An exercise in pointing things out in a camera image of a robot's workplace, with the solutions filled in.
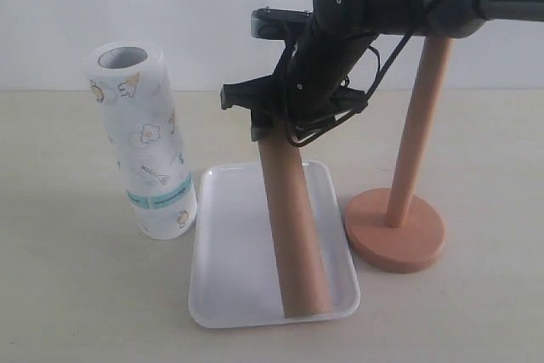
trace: wooden rod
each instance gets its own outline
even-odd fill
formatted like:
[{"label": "wooden rod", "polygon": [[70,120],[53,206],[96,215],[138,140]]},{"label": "wooden rod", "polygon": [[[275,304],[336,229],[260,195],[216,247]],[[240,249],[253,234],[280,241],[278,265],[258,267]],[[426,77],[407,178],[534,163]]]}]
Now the wooden rod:
[{"label": "wooden rod", "polygon": [[300,151],[287,142],[282,122],[275,122],[258,146],[284,315],[331,312],[331,293]]},{"label": "wooden rod", "polygon": [[402,227],[410,209],[452,45],[450,38],[428,37],[423,46],[385,218],[392,227]]}]

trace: orange stand base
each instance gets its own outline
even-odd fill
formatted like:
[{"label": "orange stand base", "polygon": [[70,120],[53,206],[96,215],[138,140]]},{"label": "orange stand base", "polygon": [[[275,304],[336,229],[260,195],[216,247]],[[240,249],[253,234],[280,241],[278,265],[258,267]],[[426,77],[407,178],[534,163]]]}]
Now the orange stand base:
[{"label": "orange stand base", "polygon": [[354,250],[366,262],[396,274],[419,272],[433,265],[445,243],[439,214],[413,196],[402,227],[386,222],[390,189],[355,197],[346,211],[346,232]]}]

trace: tray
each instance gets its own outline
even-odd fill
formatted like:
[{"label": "tray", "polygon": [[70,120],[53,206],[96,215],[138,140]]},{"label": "tray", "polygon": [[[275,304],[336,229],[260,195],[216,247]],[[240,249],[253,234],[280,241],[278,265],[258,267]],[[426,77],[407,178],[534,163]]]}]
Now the tray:
[{"label": "tray", "polygon": [[214,167],[201,180],[189,310],[206,328],[282,325],[345,318],[360,289],[328,169],[303,164],[333,311],[286,319],[260,163]]}]

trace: paper towel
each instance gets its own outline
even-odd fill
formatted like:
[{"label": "paper towel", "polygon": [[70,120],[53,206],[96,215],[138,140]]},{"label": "paper towel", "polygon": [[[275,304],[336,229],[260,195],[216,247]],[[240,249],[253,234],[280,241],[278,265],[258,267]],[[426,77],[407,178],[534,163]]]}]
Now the paper towel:
[{"label": "paper towel", "polygon": [[142,231],[181,236],[195,221],[196,193],[162,51],[107,44],[85,59],[85,73]]}]

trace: beige tabletop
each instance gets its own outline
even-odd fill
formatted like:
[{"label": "beige tabletop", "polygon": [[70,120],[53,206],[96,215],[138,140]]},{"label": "beige tabletop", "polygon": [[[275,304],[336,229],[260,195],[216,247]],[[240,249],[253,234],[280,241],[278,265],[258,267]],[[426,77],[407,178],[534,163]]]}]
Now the beige tabletop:
[{"label": "beige tabletop", "polygon": [[[380,92],[303,151],[342,206],[390,184],[408,99]],[[196,180],[258,159],[247,112],[221,111],[217,93],[176,104]],[[187,308],[194,231],[139,233],[92,96],[0,94],[0,361],[543,361],[543,109],[542,91],[444,93],[417,188],[448,228],[432,269],[355,258],[347,320],[208,331]]]}]

